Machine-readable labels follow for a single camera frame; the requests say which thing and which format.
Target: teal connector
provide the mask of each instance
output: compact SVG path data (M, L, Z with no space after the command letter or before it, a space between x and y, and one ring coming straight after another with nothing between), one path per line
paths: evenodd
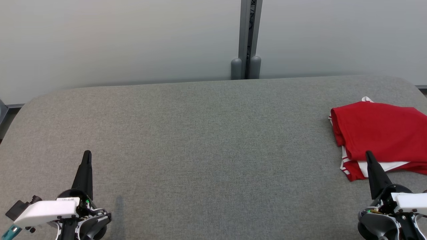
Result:
M22 228L16 226L13 224L10 226L9 230L7 230L3 236L1 237L1 240L12 240L14 237L16 237L20 232Z

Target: vertical gap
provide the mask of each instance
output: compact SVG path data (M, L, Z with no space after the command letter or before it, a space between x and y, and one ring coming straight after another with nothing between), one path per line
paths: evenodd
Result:
M245 78L249 79L249 65L251 61L251 46L252 46L252 39L254 35L254 19L255 19L255 7L257 4L257 0L251 0L251 10L250 10L250 16L249 16L249 33L248 33L248 49L246 51L246 68L245 68Z

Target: red fabric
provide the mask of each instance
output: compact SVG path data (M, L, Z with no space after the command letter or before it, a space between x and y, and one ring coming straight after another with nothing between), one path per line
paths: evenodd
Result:
M351 160L343 164L350 181L365 179L356 161L371 150L379 162L407 161L397 169L427 175L427 116L415 108L356 102L330 111L339 146Z

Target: white fabric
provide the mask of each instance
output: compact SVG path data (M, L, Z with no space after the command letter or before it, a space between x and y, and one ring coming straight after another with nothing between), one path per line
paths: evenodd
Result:
M362 98L362 102L374 102L372 101L369 97L363 97ZM332 124L332 116L329 114L328 117L330 123ZM348 158L347 156L347 151L345 150L345 146L341 146L342 147L342 160L341 160L341 166L340 169L345 173L345 174L350 174L350 172L343 166L343 164L345 162L351 161L351 159ZM357 163L359 164L359 168L360 171L363 173L364 177L368 177L368 163L366 161L357 161ZM384 171L389 171L392 170L394 168L400 167L402 165L407 164L408 162L379 162L381 167L383 167Z

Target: folded clothing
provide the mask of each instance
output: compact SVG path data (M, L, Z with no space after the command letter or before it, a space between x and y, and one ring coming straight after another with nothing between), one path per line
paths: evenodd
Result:
M333 108L329 117L341 170L350 181L368 177L365 152L371 150L385 171L427 174L427 116L415 108L361 102Z

